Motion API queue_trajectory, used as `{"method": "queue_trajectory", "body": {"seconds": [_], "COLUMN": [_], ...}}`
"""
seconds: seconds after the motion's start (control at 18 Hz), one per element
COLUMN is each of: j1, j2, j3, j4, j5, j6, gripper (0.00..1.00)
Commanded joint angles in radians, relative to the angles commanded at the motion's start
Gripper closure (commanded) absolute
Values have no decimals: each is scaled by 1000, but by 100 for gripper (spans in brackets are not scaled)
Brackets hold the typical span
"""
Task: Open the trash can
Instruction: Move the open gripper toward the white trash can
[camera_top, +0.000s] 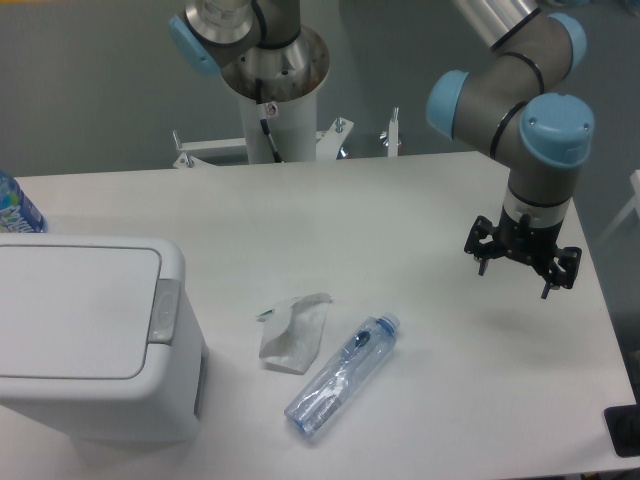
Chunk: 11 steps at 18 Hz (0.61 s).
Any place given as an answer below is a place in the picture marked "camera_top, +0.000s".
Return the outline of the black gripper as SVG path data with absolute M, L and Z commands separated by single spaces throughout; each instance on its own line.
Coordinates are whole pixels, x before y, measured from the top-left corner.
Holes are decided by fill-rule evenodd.
M 557 246 L 565 204 L 553 207 L 504 203 L 498 226 L 478 216 L 467 237 L 464 252 L 479 264 L 483 276 L 490 260 L 507 258 L 532 266 L 545 281 L 541 298 L 551 290 L 573 288 L 581 262 L 580 247 Z

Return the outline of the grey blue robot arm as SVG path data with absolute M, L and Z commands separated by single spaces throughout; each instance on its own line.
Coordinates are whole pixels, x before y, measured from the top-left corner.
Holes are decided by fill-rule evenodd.
M 583 59 L 582 26 L 533 1 L 460 1 L 457 8 L 495 54 L 480 75 L 454 70 L 431 89 L 426 118 L 509 171 L 500 219 L 478 217 L 464 249 L 481 267 L 507 258 L 531 267 L 547 290 L 570 289 L 582 252 L 557 239 L 594 115 L 555 86 Z M 220 76 L 240 102 L 252 163 L 333 161 L 341 121 L 316 132 L 316 93 L 329 70 L 323 39 L 296 1 L 190 1 L 168 23 L 186 62 Z

